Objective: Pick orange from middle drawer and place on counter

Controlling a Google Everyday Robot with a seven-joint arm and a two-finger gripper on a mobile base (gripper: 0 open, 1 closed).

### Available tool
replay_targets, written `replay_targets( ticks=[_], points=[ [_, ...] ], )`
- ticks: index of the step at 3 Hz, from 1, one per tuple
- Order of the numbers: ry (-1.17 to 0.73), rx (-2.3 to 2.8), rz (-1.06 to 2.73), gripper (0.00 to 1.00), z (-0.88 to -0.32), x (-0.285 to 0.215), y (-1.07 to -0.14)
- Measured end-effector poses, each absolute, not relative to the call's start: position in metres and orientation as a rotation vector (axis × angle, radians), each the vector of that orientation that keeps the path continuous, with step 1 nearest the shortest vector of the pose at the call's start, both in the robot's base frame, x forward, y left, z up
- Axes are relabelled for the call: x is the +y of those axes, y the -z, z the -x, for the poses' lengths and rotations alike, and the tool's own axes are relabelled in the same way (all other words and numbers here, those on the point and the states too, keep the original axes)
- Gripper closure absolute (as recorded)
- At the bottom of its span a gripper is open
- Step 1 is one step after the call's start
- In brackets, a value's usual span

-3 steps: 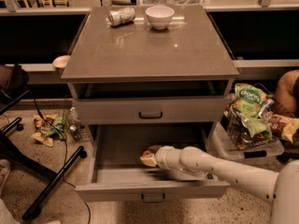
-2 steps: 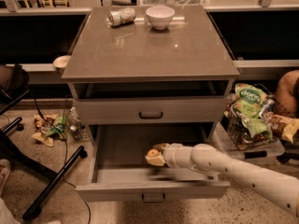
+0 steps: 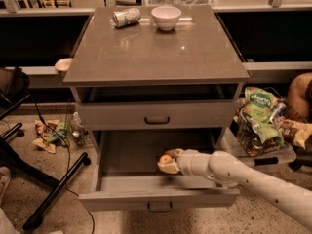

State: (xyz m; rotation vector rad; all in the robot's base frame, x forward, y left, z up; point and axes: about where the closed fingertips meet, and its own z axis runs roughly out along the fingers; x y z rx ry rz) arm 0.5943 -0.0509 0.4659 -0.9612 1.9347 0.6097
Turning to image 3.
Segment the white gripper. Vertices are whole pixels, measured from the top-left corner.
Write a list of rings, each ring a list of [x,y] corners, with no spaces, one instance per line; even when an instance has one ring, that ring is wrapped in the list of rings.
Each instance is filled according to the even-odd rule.
[[[185,176],[208,176],[211,173],[209,169],[210,154],[192,149],[184,151],[180,148],[167,150],[165,154],[177,158],[177,162],[158,162],[159,169],[164,173],[178,174],[182,172]]]

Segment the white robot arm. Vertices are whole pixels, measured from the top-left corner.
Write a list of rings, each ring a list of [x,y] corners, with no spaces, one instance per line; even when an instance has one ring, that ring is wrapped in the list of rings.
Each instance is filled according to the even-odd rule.
[[[206,154],[193,149],[171,149],[157,163],[167,174],[201,176],[227,186],[240,184],[261,196],[301,225],[312,229],[312,192],[254,170],[225,151]]]

